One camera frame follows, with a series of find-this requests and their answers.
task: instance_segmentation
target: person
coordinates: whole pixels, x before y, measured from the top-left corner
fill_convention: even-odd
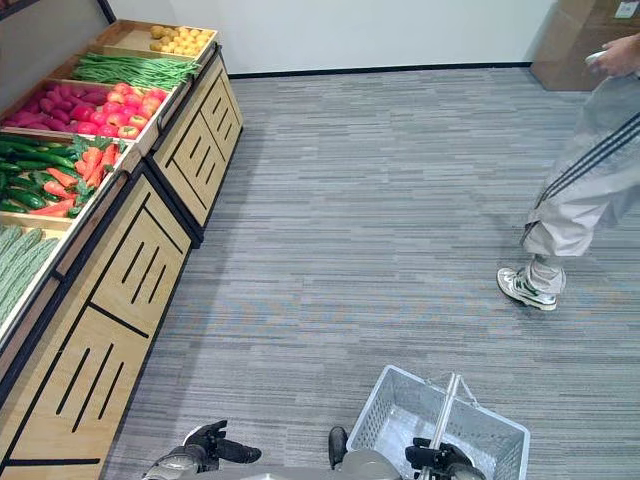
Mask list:
[[[640,195],[640,33],[604,45],[591,64],[609,77],[586,102],[525,226],[524,268],[501,268],[509,297],[554,310],[565,288],[562,257],[583,255],[600,226],[614,226]]]

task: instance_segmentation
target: white wall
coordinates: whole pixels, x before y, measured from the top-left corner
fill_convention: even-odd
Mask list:
[[[111,0],[216,28],[231,73],[531,60],[554,0]]]
[[[107,26],[93,0],[40,0],[0,23],[0,109]]]

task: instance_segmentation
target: striped carpet floor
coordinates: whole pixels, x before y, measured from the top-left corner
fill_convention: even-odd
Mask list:
[[[387,364],[463,374],[530,429],[530,480],[640,478],[640,215],[567,263],[556,312],[495,284],[585,94],[520,69],[233,88],[245,132],[105,479],[222,418],[264,464],[324,467]]]

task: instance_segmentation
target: shoe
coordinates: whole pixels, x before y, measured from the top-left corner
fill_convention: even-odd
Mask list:
[[[498,270],[497,280],[502,293],[514,300],[547,312],[556,309],[556,296],[539,292],[529,286],[524,278],[523,270],[515,271],[513,268],[501,268]]]

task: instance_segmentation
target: label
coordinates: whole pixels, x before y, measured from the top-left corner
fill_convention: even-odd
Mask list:
[[[640,5],[640,1],[636,2],[620,2],[615,18],[631,18]]]

